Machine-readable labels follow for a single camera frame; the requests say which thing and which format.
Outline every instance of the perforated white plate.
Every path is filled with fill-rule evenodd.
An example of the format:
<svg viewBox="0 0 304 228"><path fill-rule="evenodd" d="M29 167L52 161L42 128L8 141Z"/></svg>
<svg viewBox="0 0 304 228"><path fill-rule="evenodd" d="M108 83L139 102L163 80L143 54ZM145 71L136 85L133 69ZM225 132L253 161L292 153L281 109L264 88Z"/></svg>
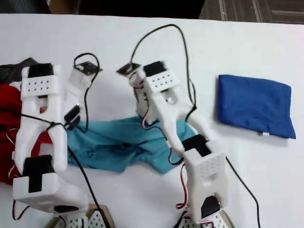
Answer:
<svg viewBox="0 0 304 228"><path fill-rule="evenodd" d="M73 216L64 218L66 220L66 228L105 228L105 222L99 211L95 211L89 221L86 216ZM62 219L56 224L55 228L64 228L65 223Z"/></svg>
<svg viewBox="0 0 304 228"><path fill-rule="evenodd" d="M95 211L89 219L89 228L105 228L105 222L99 211Z"/></svg>
<svg viewBox="0 0 304 228"><path fill-rule="evenodd" d="M86 216L68 216L64 217L66 221L66 228L87 228L88 221ZM65 228L65 223L62 219L58 221L54 228Z"/></svg>
<svg viewBox="0 0 304 228"><path fill-rule="evenodd" d="M224 219L221 217L221 215L215 214L213 217L210 218L209 221L213 221L214 228L230 228L224 221ZM211 228L210 225L203 225L204 228ZM181 221L179 228L200 228L200 224L194 224L191 219L185 219Z"/></svg>

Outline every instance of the black cable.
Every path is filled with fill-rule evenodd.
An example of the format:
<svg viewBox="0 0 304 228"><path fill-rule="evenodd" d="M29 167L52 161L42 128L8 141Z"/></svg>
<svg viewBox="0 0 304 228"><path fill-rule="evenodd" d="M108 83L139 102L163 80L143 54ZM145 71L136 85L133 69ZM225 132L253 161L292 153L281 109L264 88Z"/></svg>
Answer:
<svg viewBox="0 0 304 228"><path fill-rule="evenodd" d="M258 201L256 199L256 197L254 196L254 194L252 193L252 191L247 187L247 185L244 183L244 181L242 180L242 178L239 176L239 174L237 173L237 171L235 170L235 168L233 167L233 165L231 164L231 162L229 161L228 157L226 156L226 160L229 164L229 166L231 167L232 171L235 173L235 175L237 176L237 178L239 179L239 181L243 184L243 186L245 187L245 189L249 192L249 194L251 195L251 197L253 198L253 200L256 203L256 218L257 218L257 225L258 228L261 228L261 224L260 224L260 207L258 204Z"/></svg>
<svg viewBox="0 0 304 228"><path fill-rule="evenodd" d="M76 162L77 166L80 168L80 171L82 172L82 174L83 174L83 176L85 178L86 184L89 187L90 193L91 193L92 198L94 200L94 203L95 203L95 205L97 207L97 210L100 212L101 216L103 217L105 227L109 228L110 224L109 224L109 222L108 222L108 220L106 218L106 215L105 215L104 211L100 208L100 206L99 206L99 204L97 202L97 199L95 197L95 194L93 192L93 189L91 187L90 181L89 181L89 179L88 179L88 177L86 175L85 170L83 169L83 167L82 167L81 163L79 162L78 158L76 157L76 155L74 154L74 152L71 150L71 148L69 146L67 147L67 150L70 153L70 155L72 156L73 160Z"/></svg>
<svg viewBox="0 0 304 228"><path fill-rule="evenodd" d="M86 89L85 91L85 97L84 97L84 101L85 101L85 116L86 116L86 121L85 121L85 129L82 129L80 127L77 127L79 130L81 130L83 133L86 133L88 128L89 128L89 111L87 108L87 102L86 102L86 97L87 97L87 93L89 92L89 89L91 88L93 82L95 81L99 71L100 71L100 63L99 63L99 59L96 57L96 55L86 52L86 53L82 53L78 56L76 56L76 58L74 58L74 67L76 67L76 60L78 60L79 58L83 57L83 56L93 56L96 60L97 63L97 71L95 72L95 75L93 76L92 80L91 80L91 85Z"/></svg>
<svg viewBox="0 0 304 228"><path fill-rule="evenodd" d="M66 220L64 219L64 217L62 217L61 215L59 215L58 218L62 219L62 221L63 221L64 224L65 224L65 227L64 227L64 228L66 228L66 227L67 227L67 222L66 222Z"/></svg>
<svg viewBox="0 0 304 228"><path fill-rule="evenodd" d="M135 49L131 55L131 60L130 60L130 65L132 66L132 63L133 63L133 58L135 56L135 52L137 50L137 48L139 47L140 43L146 38L148 37L149 35L151 35L152 33L160 30L160 29L164 29L164 28L167 28L167 27L175 27L181 34L181 37L182 37L182 41L183 41L183 44L184 44L184 49L185 49L185 56L186 56L186 71L187 71L187 87L188 87L188 96L189 96L189 99L191 101L191 103L193 104L193 108L191 109L191 111L187 114L187 117L185 119L185 121L188 120L188 117L191 115L191 113L196 110L196 91L195 91L195 86L194 84L192 83L191 79L190 79L190 74L189 74L189 56L188 56L188 50L187 50L187 44L186 44L186 39L185 39L185 36L184 36L184 33L182 32L182 30L180 29L180 27L178 27L177 25L175 24L168 24L168 25L164 25L164 26L160 26L154 30L152 30L151 32L147 33L146 35L144 35L140 40L139 42L137 43L137 45L135 46ZM191 94L191 89L190 89L190 83L192 84L192 88L193 88L193 92L194 92L194 98L192 98L192 94Z"/></svg>
<svg viewBox="0 0 304 228"><path fill-rule="evenodd" d="M9 110L4 110L4 109L0 109L0 111L9 112ZM55 127L55 126L57 126L57 125L61 125L61 126L64 128L65 125L68 125L68 124L69 124L69 123L67 123L67 124L63 125L62 123L55 123L55 122L51 122L51 121L48 121L48 120L44 120L44 119L41 119L41 118L38 118L38 117L35 117L35 116L26 115L26 114L19 114L19 115L24 116L24 117L27 117L27 118L31 118L31 119L35 119L35 120L40 120L40 121L49 123L50 126L47 128L47 131L48 131L49 129L51 129L52 127ZM79 162L78 158L75 156L75 154L74 154L74 152L71 150L71 148L69 148L69 146L67 147L67 150L68 150L69 153L71 154L72 158L74 159L74 161L76 162L76 164L77 164L78 167L80 168L80 170L81 170L81 172L82 172L82 174L83 174L83 176L84 176L84 178L85 178L85 181L86 181L86 183L87 183L87 185L88 185L88 187L89 187L89 190L90 190L90 193L91 193L92 198L93 198L93 200L94 200L94 203L95 203L95 205L96 205L98 211L100 212L101 216L103 217L105 227L106 227L106 228L109 228L109 227L110 227L110 224L109 224L109 222L108 222L108 220L107 220L107 218L106 218L106 215L105 215L104 211L100 208L100 206L99 206L99 204L98 204L98 201L97 201L97 199L96 199L96 197L95 197L95 194L94 194L93 189L92 189L92 187L91 187L90 181L89 181L89 179L88 179L88 177L87 177L87 175L86 175L86 172L84 171L84 169L83 169L81 163Z"/></svg>

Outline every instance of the wire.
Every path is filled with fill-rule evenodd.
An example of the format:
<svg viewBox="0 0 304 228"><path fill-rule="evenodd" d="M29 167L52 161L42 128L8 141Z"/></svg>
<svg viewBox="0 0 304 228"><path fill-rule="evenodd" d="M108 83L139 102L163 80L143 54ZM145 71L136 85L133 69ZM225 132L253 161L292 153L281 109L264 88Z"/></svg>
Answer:
<svg viewBox="0 0 304 228"><path fill-rule="evenodd" d="M185 167L185 164L183 164L182 166L181 166L181 169L180 169L180 180L181 180L181 184L182 184L182 187L183 187L183 189L184 189L184 195L185 195L185 201L183 202L183 203L178 203L178 204L176 204L176 208L177 209L182 209L182 208L184 208L187 204L188 204L188 189L187 189L187 187L186 187L186 185L185 185L185 183L184 183L184 179L183 179L183 177L182 177L182 169Z"/></svg>
<svg viewBox="0 0 304 228"><path fill-rule="evenodd" d="M83 174L83 176L84 176L84 178L85 178L86 184L87 184L87 186L88 186L88 188L89 188L89 190L90 190L90 193L91 193L91 195L92 195L92 198L93 198L93 200L94 200L94 203L95 203L95 205L96 205L98 211L100 212L101 216L103 217L103 220L104 220L104 223L105 223L105 227L110 227L109 222L108 222L108 220L106 219L106 216L105 216L104 211L100 208L100 206L99 206L99 204L98 204L98 202L97 202L97 199L96 199L96 197L95 197L95 194L94 194L94 192L93 192L93 189L92 189L92 187L91 187L90 181L89 181L89 179L88 179L88 177L87 177L87 175L86 175L85 170L83 169L83 167L82 167L81 163L79 162L78 158L76 157L76 155L74 154L74 152L71 150L71 148L70 148L69 146L67 147L67 150L68 150L68 152L70 153L70 155L72 156L72 158L74 159L74 161L76 162L77 166L80 168L80 171L82 172L82 174Z"/></svg>
<svg viewBox="0 0 304 228"><path fill-rule="evenodd" d="M233 165L231 164L230 160L228 159L228 157L226 156L226 160L229 164L229 166L231 167L232 171L235 173L235 175L237 176L237 178L239 179L239 181L243 184L243 186L245 187L245 189L249 192L249 194L251 195L251 197L253 198L253 200L256 203L256 219L257 219L257 225L258 228L261 228L261 224L260 224L260 207L258 204L258 201L256 199L256 197L254 196L254 194L252 193L252 191L247 187L247 185L244 183L244 181L242 180L242 178L239 176L239 174L237 173L237 171L235 170L235 168L233 167Z"/></svg>
<svg viewBox="0 0 304 228"><path fill-rule="evenodd" d="M82 128L80 127L77 127L79 130L81 130L83 133L86 133L88 128L89 128L89 111L88 111L88 108L87 108L87 102L86 102L86 97L87 97L87 94L89 92L89 89L91 88L93 82L95 81L99 71L100 71L100 63L99 63L99 59L96 57L96 55L92 54L92 53L89 53L89 52L86 52L86 53L82 53L78 56L76 56L74 58L74 67L76 67L76 60L78 60L79 58L83 57L83 56L93 56L96 60L96 63L97 63L97 71L95 72L95 75L93 76L92 80L91 80L91 85L86 89L85 91L85 97L84 97L84 101L85 101L85 117L86 117L86 121L85 121L85 129L83 130Z"/></svg>
<svg viewBox="0 0 304 228"><path fill-rule="evenodd" d="M143 119L142 119L142 128L143 128L145 131L150 131L150 130L152 130L153 128L159 129L159 130L161 131L163 137L164 137L165 140L167 141L168 139L167 139L167 137L165 136L164 132L162 131L162 129L161 129L160 127L154 126L154 127L149 128L149 129L146 128L146 126L145 126L145 120L146 120L146 118L147 118L147 116L148 116L149 109L150 109L149 100L148 100L147 96L146 96L146 98L145 98L145 101L147 101L147 111L146 111L146 113L145 113L145 115L143 116ZM172 162L172 161L171 161L171 155L172 155L172 148L170 148L170 153L169 153L169 156L168 156L168 161L169 161L169 163L170 163L171 165L177 166L177 165L182 164L182 162L184 161L184 158L180 158L180 160L179 160L178 162Z"/></svg>
<svg viewBox="0 0 304 228"><path fill-rule="evenodd" d="M8 133L12 130L19 130L18 128L11 128L9 129L7 132L5 132L7 139L13 144L15 145L15 143L12 141L12 139L9 137Z"/></svg>
<svg viewBox="0 0 304 228"><path fill-rule="evenodd" d="M191 113L193 113L194 110L196 110L196 90L195 90L195 86L193 84L193 82L191 81L190 79L190 74L189 74L189 56L188 56L188 50L187 50L187 44L186 44L186 39L185 39L185 36L184 36L184 33L182 32L182 30L180 29L180 27L178 27L177 25L175 24L168 24L168 25L164 25L164 26L160 26L150 32L148 32L146 35L144 35L139 41L138 43L136 44L135 48L134 48L134 51L131 55L131 59L130 59L130 66L132 66L132 63L133 63L133 58L135 56L135 52L137 50L137 48L139 47L139 45L141 44L141 42L147 38L149 35L151 35L152 33L160 30L160 29L164 29L164 28L167 28L167 27L175 27L179 32L180 32L180 35L182 37L182 41L183 41L183 44L184 44L184 50L185 50L185 57L186 57L186 72L187 72L187 87L188 87L188 96L189 96L189 99L191 101L191 103L193 104L193 107L192 109L190 110L190 112L187 114L187 117L185 118L185 121L188 120L188 117L191 115ZM190 89L190 83L192 84L192 89L193 89L193 93L194 93L194 98L192 98L192 94L191 94L191 89Z"/></svg>
<svg viewBox="0 0 304 228"><path fill-rule="evenodd" d="M13 217L13 220L17 221L17 220L21 219L21 217L23 216L24 212L25 212L27 209L29 209L29 206L26 206L17 218L16 218L16 216L15 216L15 207L16 207L16 201L13 200L13 208L12 208L12 213L11 213L11 215L12 215L12 217Z"/></svg>
<svg viewBox="0 0 304 228"><path fill-rule="evenodd" d="M64 224L65 224L64 228L66 228L67 227L67 222L66 222L65 218L62 217L61 215L59 215L58 218L60 218L64 222Z"/></svg>
<svg viewBox="0 0 304 228"><path fill-rule="evenodd" d="M52 127L55 127L55 126L57 126L57 125L61 125L61 126L65 129L65 125L63 125L62 123L51 122L51 121L44 120L44 119L40 119L40 118L37 118L37 117L35 117L35 116L31 116L31 115L25 115L25 114L20 114L20 115L21 115L21 116L24 116L24 117L27 117L27 118L31 118L31 119L35 119L35 120L40 120L40 121L49 123L50 126L47 128L47 130L49 130L49 129L51 129ZM83 174L83 176L84 176L84 178L85 178L85 181L86 181L86 183L87 183L87 185L88 185L88 187L89 187L89 190L90 190L90 193L91 193L91 195L92 195L92 198L93 198L93 200L94 200L94 202L95 202L95 205L96 205L98 211L100 212L100 214L101 214L102 217L103 217L103 220L104 220L104 223L105 223L105 227L110 227L109 222L108 222L108 220L107 220L107 218L106 218L106 216L105 216L104 211L100 208L100 206L99 206L99 204L98 204L98 201L97 201L97 199L96 199L96 197L95 197L95 194L94 194L94 192L93 192L93 190L92 190L90 181L89 181L89 179L88 179L88 177L87 177L87 175L86 175L86 172L84 171L84 169L83 169L81 163L79 162L78 158L75 156L74 152L73 152L69 147L67 147L67 150L68 150L69 153L71 154L72 158L74 159L74 161L76 162L76 164L77 164L78 167L80 168L80 170L81 170L81 172L82 172L82 174ZM21 212L21 214L19 215L19 217L16 219L16 217L15 217L15 205L16 205L16 201L14 200L14 201L13 201L13 208L12 208L12 217L13 217L14 220L19 220L19 219L22 217L22 215L24 214L24 212L29 208L29 206L27 206L27 207Z"/></svg>

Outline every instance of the fabric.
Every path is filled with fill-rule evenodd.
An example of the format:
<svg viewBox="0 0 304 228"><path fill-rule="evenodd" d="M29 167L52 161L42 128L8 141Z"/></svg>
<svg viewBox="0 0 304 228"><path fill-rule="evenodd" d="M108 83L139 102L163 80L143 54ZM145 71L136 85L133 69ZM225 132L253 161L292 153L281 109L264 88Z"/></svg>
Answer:
<svg viewBox="0 0 304 228"><path fill-rule="evenodd" d="M25 67L37 64L32 58L27 58L18 64L7 64L0 66L0 85L22 80L21 71Z"/></svg>
<svg viewBox="0 0 304 228"><path fill-rule="evenodd" d="M0 85L0 182L9 185L13 184L12 178L20 176L20 174L12 160L15 145L8 140L6 133L15 142L17 131L9 130L20 128L21 106L20 91L9 85ZM33 147L32 156L39 154L41 143L51 143L47 133L42 133L38 138Z"/></svg>
<svg viewBox="0 0 304 228"><path fill-rule="evenodd" d="M184 121L177 121L177 132L181 140L194 136ZM169 148L159 129L145 131L137 117L108 122L89 122L89 130L67 131L68 145L84 167L123 172L128 165L146 162L160 173L174 166L168 162ZM172 153L172 161L180 158Z"/></svg>
<svg viewBox="0 0 304 228"><path fill-rule="evenodd" d="M220 75L218 79L220 122L295 139L290 118L290 86L232 75Z"/></svg>

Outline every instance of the black cloth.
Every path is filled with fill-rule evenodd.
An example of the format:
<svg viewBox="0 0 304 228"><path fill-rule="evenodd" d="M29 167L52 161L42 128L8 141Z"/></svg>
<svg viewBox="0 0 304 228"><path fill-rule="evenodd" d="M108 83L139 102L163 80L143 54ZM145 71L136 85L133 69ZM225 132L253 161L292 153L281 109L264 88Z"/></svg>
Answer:
<svg viewBox="0 0 304 228"><path fill-rule="evenodd" d="M27 58L18 64L7 64L0 66L0 85L22 80L21 71L25 67L37 64L34 59Z"/></svg>

